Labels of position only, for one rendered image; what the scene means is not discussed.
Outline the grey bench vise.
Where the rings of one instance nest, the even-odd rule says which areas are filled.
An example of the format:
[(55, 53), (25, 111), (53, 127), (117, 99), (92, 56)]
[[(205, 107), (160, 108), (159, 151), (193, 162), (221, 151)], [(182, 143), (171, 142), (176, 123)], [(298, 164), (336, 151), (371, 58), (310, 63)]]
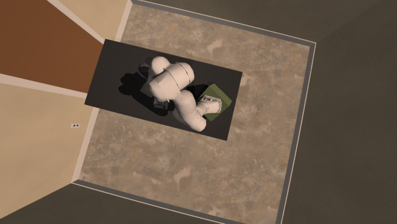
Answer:
[(154, 100), (154, 107), (155, 108), (161, 108), (161, 109), (168, 109), (168, 102), (167, 101), (161, 101), (155, 98)]

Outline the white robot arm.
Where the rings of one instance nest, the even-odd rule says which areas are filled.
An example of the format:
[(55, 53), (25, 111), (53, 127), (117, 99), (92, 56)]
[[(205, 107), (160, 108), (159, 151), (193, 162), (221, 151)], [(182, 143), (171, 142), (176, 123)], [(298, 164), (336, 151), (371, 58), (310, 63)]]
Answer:
[(173, 117), (195, 131), (201, 132), (206, 127), (203, 115), (221, 111), (221, 99), (204, 95), (196, 103), (190, 91), (182, 90), (194, 80), (193, 69), (187, 63), (170, 64), (165, 57), (155, 57), (150, 65), (141, 63), (138, 70), (148, 79), (145, 89), (158, 100), (172, 100)]

